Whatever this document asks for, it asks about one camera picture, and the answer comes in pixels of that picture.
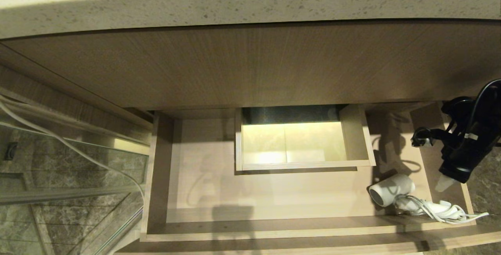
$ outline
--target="wooden drawer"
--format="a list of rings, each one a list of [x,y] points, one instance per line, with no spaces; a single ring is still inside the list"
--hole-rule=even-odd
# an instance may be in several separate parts
[[[367,110],[376,166],[279,174],[235,169],[233,118],[157,113],[141,242],[118,254],[400,254],[501,241],[499,227],[443,224],[372,203],[367,187],[398,172],[415,182],[414,196],[473,212],[466,185],[430,189],[441,147],[410,146],[415,127],[444,126],[439,105],[396,108]]]
[[[246,125],[241,113],[236,110],[237,171],[376,165],[361,105],[342,108],[334,121],[307,123]]]

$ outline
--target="black electrical cable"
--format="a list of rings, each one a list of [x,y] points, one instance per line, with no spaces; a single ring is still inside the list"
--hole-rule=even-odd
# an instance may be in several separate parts
[[[491,87],[494,83],[501,83],[501,79],[497,79],[497,80],[494,80],[494,81],[491,81],[489,83],[487,83],[483,88],[482,90],[478,93],[478,96],[476,97],[476,100],[475,100],[475,104],[473,106],[473,108],[471,109],[471,114],[470,114],[470,117],[469,117],[469,120],[468,120],[468,124],[467,124],[467,127],[465,129],[465,131],[462,133],[462,141],[461,141],[461,144],[460,146],[456,147],[456,149],[458,148],[461,148],[463,146],[463,144],[465,144],[465,135],[466,134],[469,134],[469,131],[470,131],[470,128],[473,124],[473,121],[474,121],[474,116],[475,116],[475,113],[476,113],[476,109],[478,107],[478,102],[480,101],[480,98],[483,96],[483,93],[489,88]]]

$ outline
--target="white cable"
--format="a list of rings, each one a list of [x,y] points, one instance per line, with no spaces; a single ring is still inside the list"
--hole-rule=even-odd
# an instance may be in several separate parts
[[[474,221],[478,218],[484,217],[489,215],[489,213],[481,213],[481,214],[466,214],[466,212],[463,210],[458,205],[451,205],[449,209],[443,211],[443,212],[434,212],[433,209],[431,209],[428,205],[428,203],[422,199],[419,199],[415,196],[411,195],[400,195],[395,198],[396,200],[399,199],[408,199],[411,200],[412,202],[415,203],[419,207],[419,209],[414,210],[414,211],[409,211],[411,215],[413,216],[419,216],[419,215],[424,215],[427,214],[430,218],[435,219],[438,222],[442,223],[449,223],[449,224],[464,224],[464,223],[469,223],[471,221]],[[457,216],[457,220],[455,219],[450,219],[449,217],[454,217]]]
[[[0,94],[0,98],[8,100],[5,96],[2,96],[1,94]],[[133,177],[127,175],[124,172],[121,172],[121,171],[119,171],[117,169],[111,168],[111,167],[109,167],[109,166],[107,166],[105,164],[102,164],[102,163],[94,160],[92,157],[90,157],[89,155],[87,155],[84,152],[80,151],[75,146],[71,145],[68,141],[66,141],[65,139],[63,139],[61,136],[59,136],[55,132],[47,130],[46,128],[42,128],[39,125],[36,125],[34,123],[31,123],[30,121],[27,121],[27,120],[19,117],[17,114],[15,114],[14,112],[12,112],[1,100],[0,100],[0,109],[2,109],[5,113],[7,113],[10,117],[12,117],[13,119],[15,119],[16,121],[18,121],[20,123],[23,123],[23,124],[25,124],[25,125],[27,125],[27,126],[29,126],[31,128],[34,128],[35,130],[39,130],[40,132],[44,132],[45,134],[56,138],[57,140],[59,140],[60,142],[62,142],[65,146],[68,146],[73,151],[75,151],[76,153],[80,154],[82,157],[84,157],[85,159],[89,160],[90,162],[93,162],[94,164],[96,164],[98,166],[101,166],[101,167],[103,167],[105,169],[108,169],[108,170],[110,170],[112,172],[115,172],[115,173],[119,173],[119,174],[121,174],[121,175],[129,178],[132,182],[134,182],[134,184],[139,189],[139,192],[141,193],[141,197],[143,198],[143,201],[144,201],[144,192],[143,192],[143,189],[141,188],[141,185],[138,182],[136,182],[136,180],[134,180]]]

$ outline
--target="wood grain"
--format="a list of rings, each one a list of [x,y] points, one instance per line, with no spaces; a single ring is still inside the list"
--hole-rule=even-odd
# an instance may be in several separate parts
[[[118,250],[117,255],[172,254],[213,255],[254,253],[262,255],[402,254],[451,249],[501,241],[499,227],[465,226],[446,230],[349,235],[339,237],[296,237],[291,239],[238,239],[214,241],[139,242]]]
[[[399,20],[134,29],[2,43],[116,105],[152,110],[472,96],[501,77],[500,38],[497,21]]]
[[[317,217],[368,216],[385,213],[374,207],[367,187],[375,167],[356,171],[236,175],[233,119],[183,120],[179,152],[172,159],[167,222],[247,221]],[[390,127],[387,120],[369,121],[369,128]],[[412,124],[403,125],[412,132]],[[392,168],[402,157],[423,167],[418,148],[410,144],[385,160]],[[430,199],[426,172],[409,173],[415,195]]]
[[[165,223],[169,195],[174,120],[156,112],[153,123],[141,238],[158,223]]]
[[[458,228],[430,218],[411,216],[360,216],[261,221],[167,223],[157,226],[145,241],[211,241],[213,239],[286,239],[334,237]]]
[[[235,171],[243,170],[242,154],[242,109],[235,109]]]
[[[375,166],[365,112],[362,111],[360,105],[344,107],[339,112],[339,119],[343,127],[347,159],[366,160],[365,166]]]
[[[69,123],[111,137],[149,144],[151,131],[0,65],[0,93],[21,101],[33,115]]]
[[[100,96],[83,89],[77,84],[70,82],[68,79],[45,69],[43,66],[40,66],[40,64],[25,58],[2,44],[0,44],[0,65],[18,72],[21,75],[30,77],[36,82],[50,86],[56,91],[72,96],[83,103],[87,103],[106,112],[110,112],[120,119],[142,126],[147,130],[152,129],[152,123],[148,122],[146,119],[142,119],[138,115],[133,114],[128,110],[124,110],[118,105],[115,105]]]

